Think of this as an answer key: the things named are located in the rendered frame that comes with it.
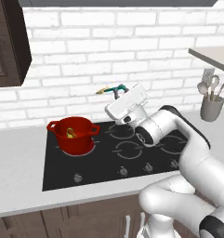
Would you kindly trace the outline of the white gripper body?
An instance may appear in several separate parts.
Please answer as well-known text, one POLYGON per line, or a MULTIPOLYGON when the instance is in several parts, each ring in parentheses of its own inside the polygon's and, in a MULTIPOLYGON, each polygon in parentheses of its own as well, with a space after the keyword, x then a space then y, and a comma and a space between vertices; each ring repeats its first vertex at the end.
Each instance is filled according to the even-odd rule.
POLYGON ((134 122, 148 117, 143 105, 147 102, 147 94, 142 84, 136 84, 105 107, 111 119, 119 122, 134 122))

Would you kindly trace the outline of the red pot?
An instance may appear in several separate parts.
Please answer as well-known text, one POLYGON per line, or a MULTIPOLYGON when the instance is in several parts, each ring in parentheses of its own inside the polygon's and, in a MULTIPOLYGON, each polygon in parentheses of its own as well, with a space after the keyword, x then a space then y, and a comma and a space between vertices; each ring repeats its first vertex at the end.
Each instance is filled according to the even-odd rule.
POLYGON ((82 155, 92 150, 94 146, 92 137, 99 133, 100 126, 94 125, 84 117, 72 116, 59 121, 51 121, 46 129, 55 134, 62 151, 70 155, 82 155), (77 135, 76 138, 67 138, 68 127, 72 128, 77 135))

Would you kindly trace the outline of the black hob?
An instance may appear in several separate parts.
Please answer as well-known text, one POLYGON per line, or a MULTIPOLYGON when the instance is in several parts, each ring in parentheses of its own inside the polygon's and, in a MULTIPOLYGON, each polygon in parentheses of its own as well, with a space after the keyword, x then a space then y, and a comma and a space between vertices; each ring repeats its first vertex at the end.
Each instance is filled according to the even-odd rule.
POLYGON ((99 133, 92 138, 92 150, 81 156, 62 151, 55 134, 47 130, 45 191, 178 170, 171 167, 171 160, 178 161, 187 144, 179 131, 170 132, 156 146, 148 148, 138 140, 130 126, 118 126, 113 121, 101 122, 99 126, 99 133), (144 169, 147 163, 152 166, 151 173, 144 169), (126 176, 120 174, 121 166, 127 170, 126 176), (75 174, 82 176, 81 182, 74 181, 75 174))

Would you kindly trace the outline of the grey flat turner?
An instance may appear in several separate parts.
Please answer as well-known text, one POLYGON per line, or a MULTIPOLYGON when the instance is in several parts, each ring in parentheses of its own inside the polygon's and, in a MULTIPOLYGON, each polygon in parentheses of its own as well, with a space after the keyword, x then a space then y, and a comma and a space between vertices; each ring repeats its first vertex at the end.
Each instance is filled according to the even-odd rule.
POLYGON ((208 82, 208 80, 214 75, 215 69, 204 69, 202 80, 208 82))

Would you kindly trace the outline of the grey utensil holder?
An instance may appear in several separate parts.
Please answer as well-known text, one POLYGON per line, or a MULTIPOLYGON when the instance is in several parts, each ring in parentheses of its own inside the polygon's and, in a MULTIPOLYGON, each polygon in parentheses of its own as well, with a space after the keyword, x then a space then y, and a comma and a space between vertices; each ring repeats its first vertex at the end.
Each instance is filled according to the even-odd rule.
POLYGON ((206 122, 214 122, 219 117, 222 110, 224 100, 222 97, 214 96, 211 100, 210 97, 203 98, 200 116, 206 122))

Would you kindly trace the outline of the grey slotted spoon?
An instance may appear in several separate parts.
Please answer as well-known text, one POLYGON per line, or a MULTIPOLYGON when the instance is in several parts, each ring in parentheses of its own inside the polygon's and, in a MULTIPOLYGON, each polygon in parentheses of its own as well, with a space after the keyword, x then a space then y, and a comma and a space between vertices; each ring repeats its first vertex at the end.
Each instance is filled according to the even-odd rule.
POLYGON ((211 78, 211 95, 210 95, 210 100, 213 100, 214 98, 214 91, 216 89, 216 87, 218 86, 219 84, 219 76, 218 75, 213 75, 212 78, 211 78))

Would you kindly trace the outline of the dark brown cupboard door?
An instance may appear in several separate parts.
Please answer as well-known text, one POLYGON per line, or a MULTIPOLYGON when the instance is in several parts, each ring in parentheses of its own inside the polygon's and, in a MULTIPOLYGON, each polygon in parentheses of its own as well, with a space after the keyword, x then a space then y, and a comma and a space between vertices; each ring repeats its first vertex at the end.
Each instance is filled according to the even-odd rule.
POLYGON ((59 207, 0 218, 0 238, 62 238, 68 208, 59 207))
POLYGON ((137 194, 72 205, 62 226, 63 235, 65 238, 124 238, 125 216, 129 215, 129 238, 136 238, 141 212, 137 194))

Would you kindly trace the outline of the teal handled spatula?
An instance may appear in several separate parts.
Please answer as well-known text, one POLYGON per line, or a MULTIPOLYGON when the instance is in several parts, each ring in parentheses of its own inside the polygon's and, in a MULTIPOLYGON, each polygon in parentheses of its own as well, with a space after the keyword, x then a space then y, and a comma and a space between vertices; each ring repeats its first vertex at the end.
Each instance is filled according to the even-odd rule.
POLYGON ((126 91, 127 88, 125 87, 125 85, 120 84, 119 86, 115 86, 115 87, 109 87, 109 86, 105 86, 102 89, 99 89, 96 94, 103 94, 105 92, 111 92, 111 91, 119 91, 119 90, 124 90, 126 91))

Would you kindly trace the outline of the pale wall shelf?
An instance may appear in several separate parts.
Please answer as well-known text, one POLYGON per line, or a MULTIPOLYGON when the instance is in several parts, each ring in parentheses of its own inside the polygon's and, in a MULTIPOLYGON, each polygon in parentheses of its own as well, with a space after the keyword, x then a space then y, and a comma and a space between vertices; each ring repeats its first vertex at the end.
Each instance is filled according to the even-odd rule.
POLYGON ((189 53, 224 72, 224 46, 194 47, 189 53))

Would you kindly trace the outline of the dark brown wall cupboard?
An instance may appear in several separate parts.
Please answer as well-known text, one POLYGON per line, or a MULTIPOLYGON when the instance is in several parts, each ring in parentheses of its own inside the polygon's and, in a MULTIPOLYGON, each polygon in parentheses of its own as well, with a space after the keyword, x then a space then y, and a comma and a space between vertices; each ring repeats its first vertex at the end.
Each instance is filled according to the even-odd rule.
POLYGON ((32 63, 18 0, 0 0, 0 87, 21 86, 32 63))

